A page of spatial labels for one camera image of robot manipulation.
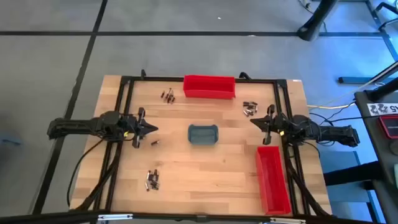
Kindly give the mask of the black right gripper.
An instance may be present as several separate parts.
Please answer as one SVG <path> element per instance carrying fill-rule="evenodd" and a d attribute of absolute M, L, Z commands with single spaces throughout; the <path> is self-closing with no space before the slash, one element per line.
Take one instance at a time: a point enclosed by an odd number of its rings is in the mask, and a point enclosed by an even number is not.
<path fill-rule="evenodd" d="M 267 108 L 267 114 L 265 117 L 250 119 L 250 122 L 254 123 L 263 133 L 265 133 L 265 137 L 262 142 L 263 145 L 269 145 L 271 143 L 271 130 L 268 123 L 273 119 L 274 113 L 275 105 L 270 105 Z M 293 123 L 283 113 L 274 117 L 274 126 L 274 129 L 280 134 L 281 137 L 289 138 L 292 134 Z"/>

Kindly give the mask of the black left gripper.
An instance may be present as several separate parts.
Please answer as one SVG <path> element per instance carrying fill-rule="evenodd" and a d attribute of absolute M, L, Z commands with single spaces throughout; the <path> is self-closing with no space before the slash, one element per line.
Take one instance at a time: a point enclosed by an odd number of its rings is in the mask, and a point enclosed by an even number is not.
<path fill-rule="evenodd" d="M 124 124 L 123 138 L 125 141 L 132 141 L 132 146 L 134 148 L 140 147 L 140 141 L 144 139 L 147 134 L 158 130 L 156 126 L 149 124 L 144 119 L 145 115 L 146 111 L 143 107 L 139 108 L 137 116 L 133 114 L 122 114 L 122 122 Z"/>

